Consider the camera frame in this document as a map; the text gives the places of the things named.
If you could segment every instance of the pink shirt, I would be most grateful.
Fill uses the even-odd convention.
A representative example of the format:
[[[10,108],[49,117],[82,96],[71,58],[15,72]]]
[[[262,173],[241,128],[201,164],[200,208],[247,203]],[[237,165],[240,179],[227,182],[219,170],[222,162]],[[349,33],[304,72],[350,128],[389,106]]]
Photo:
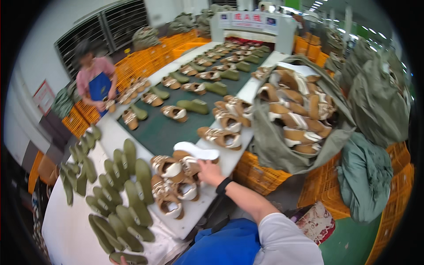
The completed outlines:
[[[89,94],[89,82],[101,72],[110,77],[115,72],[115,66],[105,57],[94,58],[94,65],[90,70],[81,70],[77,74],[77,89],[80,96]]]

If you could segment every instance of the metal grille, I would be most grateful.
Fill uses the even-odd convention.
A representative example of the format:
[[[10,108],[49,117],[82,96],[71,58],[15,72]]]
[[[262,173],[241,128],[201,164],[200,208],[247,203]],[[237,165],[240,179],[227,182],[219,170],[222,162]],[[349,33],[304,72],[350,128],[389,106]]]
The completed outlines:
[[[89,39],[90,41],[103,41],[107,43],[99,15],[94,15],[93,17],[85,20],[68,31],[55,43],[56,50],[62,60],[62,63],[68,72],[69,77],[73,80],[75,80],[78,73],[78,70],[74,68],[76,67],[73,60],[74,48],[83,39]]]
[[[102,11],[105,24],[117,50],[132,41],[141,27],[147,26],[147,10],[144,0],[133,0]]]
[[[212,0],[212,4],[218,4],[221,6],[229,5],[237,7],[237,0]]]

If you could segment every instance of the poster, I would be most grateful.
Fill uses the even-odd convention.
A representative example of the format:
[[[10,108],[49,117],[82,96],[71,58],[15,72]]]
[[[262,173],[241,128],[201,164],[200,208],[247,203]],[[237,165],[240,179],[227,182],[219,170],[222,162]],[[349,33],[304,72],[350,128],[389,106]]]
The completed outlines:
[[[219,17],[219,27],[220,28],[227,28],[230,26],[230,14],[227,12],[220,12],[218,14]]]
[[[274,15],[265,14],[264,32],[271,34],[278,34],[278,20],[279,18]]]
[[[237,27],[247,27],[263,29],[265,23],[264,13],[260,12],[232,12],[232,25]]]
[[[32,97],[37,107],[41,110],[41,112],[45,115],[49,113],[50,107],[54,101],[54,94],[52,89],[50,88],[47,81],[44,80],[38,90],[35,92]]]

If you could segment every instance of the green floor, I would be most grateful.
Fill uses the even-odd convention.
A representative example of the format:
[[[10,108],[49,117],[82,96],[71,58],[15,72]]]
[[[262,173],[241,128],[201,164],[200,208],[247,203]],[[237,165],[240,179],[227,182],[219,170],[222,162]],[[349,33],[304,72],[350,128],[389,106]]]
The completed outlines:
[[[336,220],[333,234],[322,243],[325,265],[364,265],[377,235],[381,215],[368,225],[355,223],[351,218]]]
[[[251,64],[251,71],[249,73],[240,71],[240,80],[233,81],[229,79],[222,79],[221,82],[227,85],[227,92],[229,95],[236,95],[239,90],[245,85],[245,83],[251,77],[250,73],[256,71],[256,69],[266,60],[266,56],[260,58],[259,64]],[[212,66],[208,67],[206,71],[209,71],[213,66],[221,65],[218,59]],[[190,76],[190,83],[198,82],[202,83],[205,80],[199,80],[194,76]],[[197,136],[197,129],[203,126],[210,126],[215,118],[212,115],[212,109],[215,107],[216,101],[223,100],[222,96],[219,96],[212,92],[207,92],[204,95],[197,95],[192,92],[186,92],[182,89],[171,90],[164,87],[162,84],[158,84],[157,87],[160,90],[168,91],[170,96],[164,100],[164,103],[158,107],[152,107],[141,100],[138,100],[135,104],[148,112],[148,118],[140,121],[139,127],[133,131],[125,125],[123,119],[120,117],[118,123],[127,130],[135,139],[137,139],[144,147],[146,147],[154,155],[172,155],[173,147],[176,143],[182,141],[189,141],[196,143],[199,140]],[[193,100],[199,98],[205,101],[209,108],[209,114],[201,115],[194,112],[188,113],[188,120],[184,123],[179,123],[164,116],[160,109],[165,105],[175,105],[179,100]]]

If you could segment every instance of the hair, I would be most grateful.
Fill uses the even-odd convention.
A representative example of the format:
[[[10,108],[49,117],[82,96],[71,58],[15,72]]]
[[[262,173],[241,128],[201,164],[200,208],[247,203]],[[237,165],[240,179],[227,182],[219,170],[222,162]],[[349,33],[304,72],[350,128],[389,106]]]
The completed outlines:
[[[74,55],[77,60],[89,54],[91,51],[91,42],[88,39],[81,40],[74,49]]]

